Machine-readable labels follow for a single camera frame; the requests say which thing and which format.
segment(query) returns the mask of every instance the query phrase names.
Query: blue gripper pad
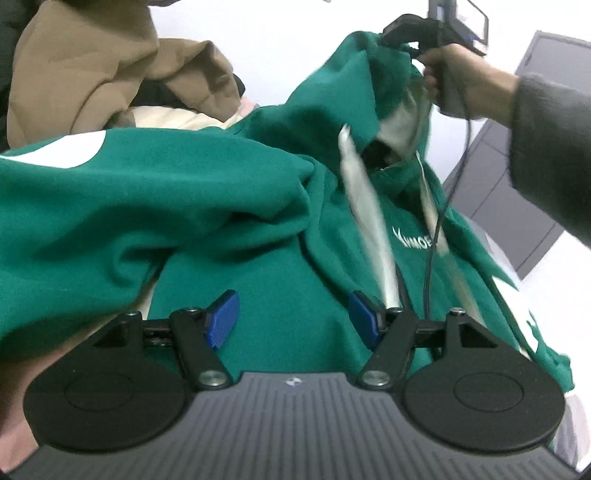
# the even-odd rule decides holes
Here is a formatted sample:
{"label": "blue gripper pad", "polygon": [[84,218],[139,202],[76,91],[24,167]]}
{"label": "blue gripper pad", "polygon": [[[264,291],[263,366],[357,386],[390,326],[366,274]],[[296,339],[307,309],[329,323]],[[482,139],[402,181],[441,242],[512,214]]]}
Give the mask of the blue gripper pad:
{"label": "blue gripper pad", "polygon": [[363,293],[355,291],[349,294],[349,319],[361,337],[363,344],[374,351],[380,341],[378,316],[383,312]]}
{"label": "blue gripper pad", "polygon": [[227,290],[206,310],[205,337],[211,348],[222,347],[236,325],[240,313],[240,297],[235,290]]}

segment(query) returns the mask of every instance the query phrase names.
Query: white drawstring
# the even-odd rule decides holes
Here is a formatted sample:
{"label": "white drawstring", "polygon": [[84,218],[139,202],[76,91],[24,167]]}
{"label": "white drawstring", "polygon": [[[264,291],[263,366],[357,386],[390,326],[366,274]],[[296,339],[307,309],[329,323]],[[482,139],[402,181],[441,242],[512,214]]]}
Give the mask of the white drawstring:
{"label": "white drawstring", "polygon": [[345,190],[363,238],[365,251],[378,280],[382,301],[386,308],[401,307],[394,254],[388,240],[384,216],[347,125],[340,131],[339,149]]}

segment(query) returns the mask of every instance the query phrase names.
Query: brown jacket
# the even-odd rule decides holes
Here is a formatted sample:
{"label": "brown jacket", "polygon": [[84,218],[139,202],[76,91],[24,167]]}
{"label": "brown jacket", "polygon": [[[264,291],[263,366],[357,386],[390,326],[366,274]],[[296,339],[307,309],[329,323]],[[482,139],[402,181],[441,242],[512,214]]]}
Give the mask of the brown jacket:
{"label": "brown jacket", "polygon": [[188,108],[226,121],[240,104],[232,66],[211,42],[158,40],[145,0],[42,3],[19,40],[8,142],[132,125],[144,79],[163,80]]}

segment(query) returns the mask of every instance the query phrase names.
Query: human hand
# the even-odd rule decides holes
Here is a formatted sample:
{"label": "human hand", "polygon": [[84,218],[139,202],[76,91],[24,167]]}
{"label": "human hand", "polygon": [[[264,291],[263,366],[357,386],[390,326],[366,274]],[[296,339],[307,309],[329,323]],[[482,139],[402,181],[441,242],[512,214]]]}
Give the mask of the human hand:
{"label": "human hand", "polygon": [[434,103],[439,105],[441,93],[436,71],[445,63],[466,99],[472,118],[484,116],[510,127],[519,77],[494,68],[457,44],[429,50],[418,61],[426,67],[425,83]]}

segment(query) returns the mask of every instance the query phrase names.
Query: gray gripper base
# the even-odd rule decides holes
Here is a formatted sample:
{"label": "gray gripper base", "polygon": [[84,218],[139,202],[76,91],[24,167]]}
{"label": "gray gripper base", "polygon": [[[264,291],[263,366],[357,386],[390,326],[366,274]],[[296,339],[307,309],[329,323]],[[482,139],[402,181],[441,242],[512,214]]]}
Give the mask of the gray gripper base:
{"label": "gray gripper base", "polygon": [[108,455],[43,446],[15,480],[572,480],[577,473],[539,447],[478,456],[417,430],[385,393],[343,374],[244,374],[197,395],[159,438]]}

